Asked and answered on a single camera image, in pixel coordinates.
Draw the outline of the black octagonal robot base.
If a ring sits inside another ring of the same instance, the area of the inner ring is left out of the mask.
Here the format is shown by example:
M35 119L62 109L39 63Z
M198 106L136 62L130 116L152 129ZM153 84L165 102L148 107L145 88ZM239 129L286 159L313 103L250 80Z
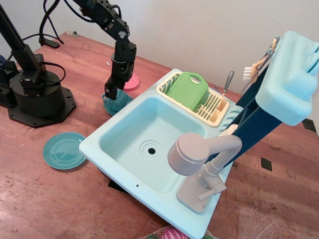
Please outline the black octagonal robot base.
M9 88L0 88L0 105L7 108L8 117L30 127L43 127L63 122L76 108L71 91L61 85L59 77L45 72L44 89L39 96L26 96L20 83L22 73L10 79Z

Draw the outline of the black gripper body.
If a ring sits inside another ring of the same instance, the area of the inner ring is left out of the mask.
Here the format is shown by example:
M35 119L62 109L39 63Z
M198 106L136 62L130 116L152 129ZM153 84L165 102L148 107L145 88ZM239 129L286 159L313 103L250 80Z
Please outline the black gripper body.
M115 77L118 82L125 81L128 82L129 79L132 77L133 70L134 70L134 62L119 62L116 61L114 58L112 60L112 71L111 77Z

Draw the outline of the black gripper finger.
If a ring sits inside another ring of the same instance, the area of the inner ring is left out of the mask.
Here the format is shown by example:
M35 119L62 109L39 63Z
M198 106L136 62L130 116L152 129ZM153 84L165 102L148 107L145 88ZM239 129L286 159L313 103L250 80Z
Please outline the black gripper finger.
M117 98L118 81L115 77L110 77L105 83L105 96L111 100Z
M117 88L123 90L123 89L124 89L124 86L125 86L125 81L120 81L120 82L118 83Z

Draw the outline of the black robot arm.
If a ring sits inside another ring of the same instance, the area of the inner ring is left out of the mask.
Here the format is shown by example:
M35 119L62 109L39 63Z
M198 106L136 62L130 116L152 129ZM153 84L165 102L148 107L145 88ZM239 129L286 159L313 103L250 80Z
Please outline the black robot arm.
M107 0L76 0L81 13L77 13L70 4L66 5L78 17L86 22L97 24L115 40L115 51L112 55L112 72L105 83L105 96L111 100L117 98L118 89L123 89L133 74L137 47L129 41L128 24L122 20L118 5ZM22 68L40 72L40 64L34 54L24 43L5 10L0 8L0 33L11 48L11 52Z

